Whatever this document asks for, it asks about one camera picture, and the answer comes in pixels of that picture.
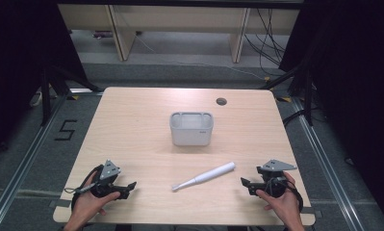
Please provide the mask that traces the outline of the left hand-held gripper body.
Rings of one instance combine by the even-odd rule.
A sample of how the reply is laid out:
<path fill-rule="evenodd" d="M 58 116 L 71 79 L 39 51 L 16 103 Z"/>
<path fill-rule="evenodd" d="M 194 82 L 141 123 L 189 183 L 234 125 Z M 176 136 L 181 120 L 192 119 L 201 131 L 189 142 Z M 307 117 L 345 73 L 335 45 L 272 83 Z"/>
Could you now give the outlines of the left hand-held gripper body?
<path fill-rule="evenodd" d="M 91 193 L 96 197 L 104 197 L 110 193 L 119 192 L 119 188 L 114 185 L 114 181 L 120 174 L 120 168 L 111 160 L 107 160 L 104 165 L 100 166 L 95 176 L 92 178 L 93 184 L 90 189 Z"/>

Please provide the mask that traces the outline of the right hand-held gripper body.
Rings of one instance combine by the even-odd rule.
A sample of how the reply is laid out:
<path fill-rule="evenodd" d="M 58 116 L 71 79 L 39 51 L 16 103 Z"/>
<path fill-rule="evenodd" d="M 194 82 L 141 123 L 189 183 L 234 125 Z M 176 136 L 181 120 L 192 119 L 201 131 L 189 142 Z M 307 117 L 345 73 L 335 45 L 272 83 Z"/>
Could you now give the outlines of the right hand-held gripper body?
<path fill-rule="evenodd" d="M 263 178 L 263 183 L 257 191 L 264 192 L 275 198 L 282 196 L 286 190 L 297 194 L 296 188 L 290 186 L 290 180 L 284 173 L 285 170 L 291 169 L 295 169 L 295 166 L 277 160 L 270 160 L 257 167 L 257 172 Z"/>

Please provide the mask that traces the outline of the person's right hand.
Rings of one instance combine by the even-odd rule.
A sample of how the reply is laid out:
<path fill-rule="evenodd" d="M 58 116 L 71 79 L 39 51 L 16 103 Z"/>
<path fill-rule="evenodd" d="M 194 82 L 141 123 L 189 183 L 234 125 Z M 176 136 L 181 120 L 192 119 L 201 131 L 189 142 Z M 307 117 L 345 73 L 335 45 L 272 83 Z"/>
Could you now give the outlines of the person's right hand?
<path fill-rule="evenodd" d="M 267 195 L 261 191 L 257 191 L 257 195 L 267 202 L 264 209 L 266 211 L 272 210 L 283 223 L 288 219 L 301 219 L 298 201 L 293 192 L 286 190 L 286 192 L 278 198 Z"/>

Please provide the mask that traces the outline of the person's left hand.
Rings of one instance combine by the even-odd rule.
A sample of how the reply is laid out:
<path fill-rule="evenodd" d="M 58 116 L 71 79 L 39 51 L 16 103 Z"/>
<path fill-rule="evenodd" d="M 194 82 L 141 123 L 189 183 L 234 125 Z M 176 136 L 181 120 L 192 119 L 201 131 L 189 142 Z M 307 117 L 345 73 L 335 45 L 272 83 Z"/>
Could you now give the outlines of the person's left hand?
<path fill-rule="evenodd" d="M 96 215 L 105 216 L 104 206 L 116 200 L 119 196 L 119 192 L 112 192 L 103 197 L 96 197 L 91 192 L 84 192 L 76 200 L 70 220 L 83 224 Z"/>

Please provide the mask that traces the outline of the white electric toothbrush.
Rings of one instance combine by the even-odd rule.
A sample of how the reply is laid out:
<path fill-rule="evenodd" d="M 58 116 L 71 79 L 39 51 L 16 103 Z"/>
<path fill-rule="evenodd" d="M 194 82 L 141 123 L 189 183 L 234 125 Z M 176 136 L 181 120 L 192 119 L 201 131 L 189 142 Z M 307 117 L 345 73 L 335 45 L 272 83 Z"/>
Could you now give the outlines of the white electric toothbrush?
<path fill-rule="evenodd" d="M 224 164 L 220 167 L 215 167 L 213 169 L 210 169 L 210 170 L 205 171 L 199 175 L 194 176 L 192 179 L 187 180 L 186 182 L 183 182 L 183 183 L 177 184 L 177 185 L 173 185 L 171 189 L 174 192 L 177 192 L 179 190 L 185 189 L 186 187 L 210 181 L 210 180 L 215 179 L 215 178 L 217 178 L 217 177 L 219 177 L 225 173 L 228 173 L 228 172 L 234 170 L 235 167 L 236 167 L 236 165 L 234 162 Z"/>

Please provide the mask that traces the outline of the grey plastic holder box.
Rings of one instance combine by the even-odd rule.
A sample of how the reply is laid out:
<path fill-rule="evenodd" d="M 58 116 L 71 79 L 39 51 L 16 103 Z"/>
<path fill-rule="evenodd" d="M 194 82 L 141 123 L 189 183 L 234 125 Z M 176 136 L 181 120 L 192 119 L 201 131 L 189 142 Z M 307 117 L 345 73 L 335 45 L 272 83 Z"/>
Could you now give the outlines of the grey plastic holder box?
<path fill-rule="evenodd" d="M 214 117 L 206 112 L 176 112 L 169 126 L 174 145 L 206 146 L 211 142 Z"/>

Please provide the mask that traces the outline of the black metal stand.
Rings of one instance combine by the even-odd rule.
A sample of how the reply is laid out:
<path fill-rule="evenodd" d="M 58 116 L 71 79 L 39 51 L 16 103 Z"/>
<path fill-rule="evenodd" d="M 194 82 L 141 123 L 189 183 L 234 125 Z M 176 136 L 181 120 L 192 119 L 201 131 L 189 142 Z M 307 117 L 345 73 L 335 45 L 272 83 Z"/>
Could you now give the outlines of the black metal stand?
<path fill-rule="evenodd" d="M 42 122 L 45 125 L 51 115 L 52 108 L 50 103 L 50 88 L 53 88 L 56 94 L 60 96 L 67 96 L 71 93 L 70 88 L 66 84 L 66 80 L 71 80 L 79 85 L 86 87 L 94 92 L 101 92 L 102 89 L 92 84 L 86 77 L 86 74 L 76 75 L 67 69 L 61 68 L 56 65 L 48 64 L 42 69 L 40 75 L 40 89 L 42 96 Z"/>
<path fill-rule="evenodd" d="M 261 87 L 261 90 L 270 90 L 290 78 L 292 78 L 292 81 L 288 93 L 290 96 L 293 96 L 298 95 L 300 92 L 304 92 L 304 106 L 302 110 L 299 110 L 284 119 L 284 124 L 288 124 L 296 116 L 304 116 L 308 124 L 312 126 L 312 75 L 310 70 L 304 64 L 299 64 L 282 76 L 266 83 Z"/>

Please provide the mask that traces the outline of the black curtain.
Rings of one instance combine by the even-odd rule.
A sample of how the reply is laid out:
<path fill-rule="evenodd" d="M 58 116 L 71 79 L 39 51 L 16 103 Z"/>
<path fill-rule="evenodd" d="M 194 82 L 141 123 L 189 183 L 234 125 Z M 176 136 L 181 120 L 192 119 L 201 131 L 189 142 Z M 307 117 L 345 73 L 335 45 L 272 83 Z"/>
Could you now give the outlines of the black curtain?
<path fill-rule="evenodd" d="M 314 85 L 336 135 L 384 215 L 384 0 L 304 0 L 280 68 L 304 58 L 325 20 Z"/>
<path fill-rule="evenodd" d="M 0 0 L 0 144 L 27 109 L 43 71 L 86 81 L 56 0 Z"/>

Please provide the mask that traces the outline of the metal floor rail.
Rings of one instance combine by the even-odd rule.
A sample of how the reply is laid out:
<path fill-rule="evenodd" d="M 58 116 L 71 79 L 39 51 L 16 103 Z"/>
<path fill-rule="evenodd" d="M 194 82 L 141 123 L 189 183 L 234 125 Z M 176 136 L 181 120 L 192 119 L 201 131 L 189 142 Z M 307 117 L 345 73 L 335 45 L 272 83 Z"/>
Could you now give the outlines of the metal floor rail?
<path fill-rule="evenodd" d="M 346 220 L 350 231 L 366 231 L 365 226 L 362 224 L 360 217 L 351 202 L 345 188 L 343 187 L 336 171 L 333 169 L 327 154 L 320 142 L 320 139 L 314 127 L 308 122 L 305 117 L 304 106 L 300 103 L 298 98 L 293 99 L 293 107 L 297 113 L 300 113 L 299 121 L 304 130 L 304 133 L 312 146 L 313 152 L 318 159 L 323 175 L 330 187 L 331 192 Z"/>
<path fill-rule="evenodd" d="M 65 100 L 66 96 L 59 96 L 54 101 L 54 104 L 50 106 L 50 116 L 39 126 L 38 131 L 35 133 L 34 139 L 24 153 L 20 163 L 17 165 L 17 168 L 14 170 L 12 178 L 6 187 L 0 192 L 0 224 L 2 223 L 6 213 L 9 211 L 21 184 L 24 182 L 38 155 L 38 150 L 42 147 L 42 144 L 52 127 L 53 121 Z"/>

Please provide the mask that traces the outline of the light wooden desk frame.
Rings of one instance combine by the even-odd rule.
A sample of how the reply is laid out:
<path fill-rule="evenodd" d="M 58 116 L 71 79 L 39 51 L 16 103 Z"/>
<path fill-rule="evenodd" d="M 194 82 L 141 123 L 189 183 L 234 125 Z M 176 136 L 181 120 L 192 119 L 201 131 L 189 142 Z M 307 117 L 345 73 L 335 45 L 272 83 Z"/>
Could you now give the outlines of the light wooden desk frame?
<path fill-rule="evenodd" d="M 130 55 L 136 32 L 186 32 L 227 34 L 232 61 L 237 63 L 245 35 L 288 36 L 298 16 L 297 10 L 254 8 L 78 4 L 60 4 L 58 8 L 69 30 L 110 31 L 122 61 Z"/>

